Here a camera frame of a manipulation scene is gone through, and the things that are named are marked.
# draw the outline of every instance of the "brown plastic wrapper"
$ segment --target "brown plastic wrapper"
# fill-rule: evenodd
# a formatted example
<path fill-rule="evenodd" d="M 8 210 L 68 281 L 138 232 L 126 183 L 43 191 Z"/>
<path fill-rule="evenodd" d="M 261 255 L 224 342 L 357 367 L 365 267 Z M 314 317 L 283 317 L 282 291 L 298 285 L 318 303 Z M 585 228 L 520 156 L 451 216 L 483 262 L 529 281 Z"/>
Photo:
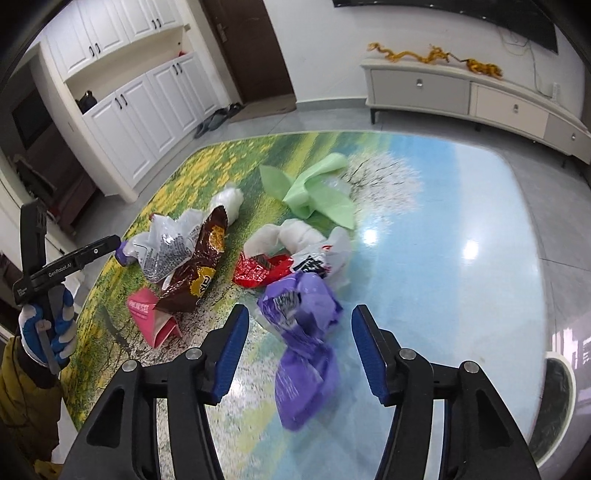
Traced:
<path fill-rule="evenodd" d="M 203 222 L 193 256 L 178 267 L 170 286 L 156 304 L 156 310 L 167 313 L 195 310 L 216 274 L 217 262 L 224 252 L 227 228 L 224 207 L 216 207 Z"/>

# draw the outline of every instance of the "black cuff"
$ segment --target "black cuff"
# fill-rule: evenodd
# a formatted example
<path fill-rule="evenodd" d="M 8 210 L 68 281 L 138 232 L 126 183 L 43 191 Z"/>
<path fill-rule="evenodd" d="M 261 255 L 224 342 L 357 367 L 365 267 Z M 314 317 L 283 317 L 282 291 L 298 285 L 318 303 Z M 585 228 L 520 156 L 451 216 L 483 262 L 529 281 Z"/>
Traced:
<path fill-rule="evenodd" d="M 33 380 L 33 383 L 39 388 L 48 389 L 55 387 L 57 377 L 53 375 L 47 367 L 38 364 L 26 353 L 22 347 L 21 338 L 18 337 L 15 343 L 17 349 L 17 361 L 27 376 Z"/>

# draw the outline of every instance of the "blue gripper pad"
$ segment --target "blue gripper pad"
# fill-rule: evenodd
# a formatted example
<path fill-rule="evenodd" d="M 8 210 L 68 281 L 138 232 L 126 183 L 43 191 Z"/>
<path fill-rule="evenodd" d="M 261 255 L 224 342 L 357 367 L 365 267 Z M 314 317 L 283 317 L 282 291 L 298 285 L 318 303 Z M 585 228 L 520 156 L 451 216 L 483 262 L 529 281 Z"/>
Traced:
<path fill-rule="evenodd" d="M 212 398 L 219 403 L 222 397 L 227 394 L 238 366 L 238 361 L 242 355 L 244 342 L 248 335 L 248 309 L 244 305 L 238 314 L 234 328 L 230 333 L 226 345 L 222 350 L 219 360 L 216 363 L 215 383 L 212 388 Z"/>
<path fill-rule="evenodd" d="M 351 328 L 371 393 L 378 397 L 379 402 L 383 405 L 388 398 L 386 363 L 379 354 L 374 337 L 369 332 L 359 306 L 355 307 L 351 315 Z"/>

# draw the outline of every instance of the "door mat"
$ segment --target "door mat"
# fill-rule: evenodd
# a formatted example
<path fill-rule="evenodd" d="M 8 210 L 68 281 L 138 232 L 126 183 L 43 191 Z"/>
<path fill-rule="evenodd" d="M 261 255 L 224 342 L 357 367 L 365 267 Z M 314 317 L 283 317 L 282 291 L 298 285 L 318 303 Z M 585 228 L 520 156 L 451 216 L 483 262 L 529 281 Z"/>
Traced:
<path fill-rule="evenodd" d="M 252 102 L 247 104 L 243 110 L 240 110 L 235 116 L 228 120 L 228 122 L 232 124 L 241 120 L 250 120 L 262 116 L 293 112 L 296 109 L 295 102 L 296 96 L 293 94 L 281 95 L 279 97 L 271 97 L 265 100 Z"/>

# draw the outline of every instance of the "hand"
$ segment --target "hand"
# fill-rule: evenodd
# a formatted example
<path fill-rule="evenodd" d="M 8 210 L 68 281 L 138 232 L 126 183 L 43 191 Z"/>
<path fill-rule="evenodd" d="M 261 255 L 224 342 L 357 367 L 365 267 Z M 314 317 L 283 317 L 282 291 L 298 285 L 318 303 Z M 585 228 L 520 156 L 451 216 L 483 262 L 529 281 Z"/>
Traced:
<path fill-rule="evenodd" d="M 43 311 L 39 305 L 24 305 L 18 316 L 21 328 L 22 347 L 35 362 L 47 367 L 47 357 L 43 353 L 38 331 L 51 330 L 51 322 L 43 319 Z M 51 340 L 51 350 L 57 363 L 65 367 L 68 357 L 76 350 L 76 321 L 74 318 L 74 298 L 70 291 L 64 289 L 63 306 L 54 319 L 55 337 Z"/>

